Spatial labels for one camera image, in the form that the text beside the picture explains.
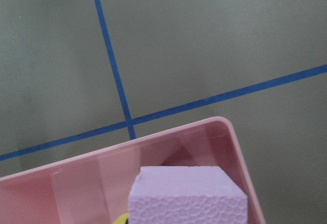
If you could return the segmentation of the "pink foam block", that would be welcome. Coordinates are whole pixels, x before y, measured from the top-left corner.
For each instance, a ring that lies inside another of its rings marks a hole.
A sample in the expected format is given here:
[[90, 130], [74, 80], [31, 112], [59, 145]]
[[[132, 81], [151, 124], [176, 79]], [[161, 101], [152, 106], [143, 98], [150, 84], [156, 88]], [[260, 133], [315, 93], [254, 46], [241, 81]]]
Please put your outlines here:
[[142, 166], [129, 223], [248, 223], [248, 197], [218, 166]]

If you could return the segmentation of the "yellow foam block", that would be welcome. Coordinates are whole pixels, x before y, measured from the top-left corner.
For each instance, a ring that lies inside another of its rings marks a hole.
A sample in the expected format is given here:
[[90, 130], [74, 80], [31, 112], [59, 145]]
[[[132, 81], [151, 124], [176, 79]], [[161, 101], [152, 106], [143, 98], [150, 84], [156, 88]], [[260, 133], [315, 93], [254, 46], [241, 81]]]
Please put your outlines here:
[[113, 224], [128, 224], [128, 218], [129, 218], [129, 214], [128, 213], [124, 213], [122, 215], [120, 215], [114, 222]]

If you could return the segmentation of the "pink plastic bin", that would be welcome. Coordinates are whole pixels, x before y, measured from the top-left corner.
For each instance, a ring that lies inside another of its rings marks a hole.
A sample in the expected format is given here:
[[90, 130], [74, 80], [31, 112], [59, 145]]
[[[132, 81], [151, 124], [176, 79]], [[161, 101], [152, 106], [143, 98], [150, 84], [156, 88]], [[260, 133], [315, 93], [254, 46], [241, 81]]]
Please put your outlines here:
[[211, 117], [1, 178], [1, 223], [113, 223], [141, 166], [219, 166], [265, 223], [235, 130]]

